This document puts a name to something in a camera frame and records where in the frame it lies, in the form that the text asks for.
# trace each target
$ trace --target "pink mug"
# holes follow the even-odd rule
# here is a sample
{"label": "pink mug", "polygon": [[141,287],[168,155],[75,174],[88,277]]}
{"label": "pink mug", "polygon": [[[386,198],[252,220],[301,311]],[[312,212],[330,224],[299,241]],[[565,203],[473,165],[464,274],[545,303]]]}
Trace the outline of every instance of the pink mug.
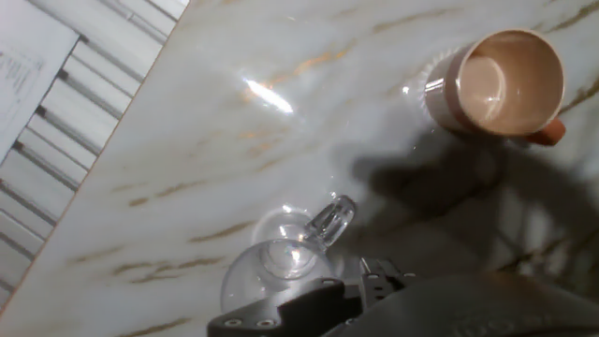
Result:
{"label": "pink mug", "polygon": [[554,48],[533,31],[510,29],[440,62],[425,85],[425,101],[448,129],[555,145],[565,134],[557,119],[563,91]]}

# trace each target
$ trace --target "marble countertop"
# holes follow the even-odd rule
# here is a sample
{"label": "marble countertop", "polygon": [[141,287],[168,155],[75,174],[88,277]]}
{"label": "marble countertop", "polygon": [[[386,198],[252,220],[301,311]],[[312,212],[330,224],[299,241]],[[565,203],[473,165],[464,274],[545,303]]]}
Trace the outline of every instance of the marble countertop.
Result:
{"label": "marble countertop", "polygon": [[[508,27],[563,59],[554,148],[458,139],[403,94],[437,55]],[[0,335],[203,336],[260,220],[335,194],[359,206],[341,252],[596,296],[598,31],[597,0],[192,0]]]}

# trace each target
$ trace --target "black plastic part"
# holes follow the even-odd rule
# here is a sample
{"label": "black plastic part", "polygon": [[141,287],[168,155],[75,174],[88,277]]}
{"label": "black plastic part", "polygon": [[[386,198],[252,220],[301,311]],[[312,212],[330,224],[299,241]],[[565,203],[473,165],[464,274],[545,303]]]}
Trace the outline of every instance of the black plastic part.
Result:
{"label": "black plastic part", "polygon": [[593,332],[599,332],[596,303],[523,276],[496,273],[409,286],[365,309],[337,336],[586,336]]}
{"label": "black plastic part", "polygon": [[58,74],[56,74],[56,77],[63,81],[66,81],[66,79],[68,79],[68,73],[66,72],[66,70],[60,69],[58,70]]}
{"label": "black plastic part", "polygon": [[48,110],[46,110],[46,108],[44,108],[42,106],[38,106],[36,109],[36,113],[42,117],[46,116],[47,112],[48,112]]}
{"label": "black plastic part", "polygon": [[208,336],[316,337],[361,312],[358,286],[318,279],[216,317]]}

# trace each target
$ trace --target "white paper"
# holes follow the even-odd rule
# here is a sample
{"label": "white paper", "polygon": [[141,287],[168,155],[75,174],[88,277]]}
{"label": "white paper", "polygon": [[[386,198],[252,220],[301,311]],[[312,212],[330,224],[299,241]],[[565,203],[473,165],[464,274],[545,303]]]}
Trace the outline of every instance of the white paper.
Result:
{"label": "white paper", "polygon": [[12,122],[43,66],[39,55],[0,40],[0,132]]}

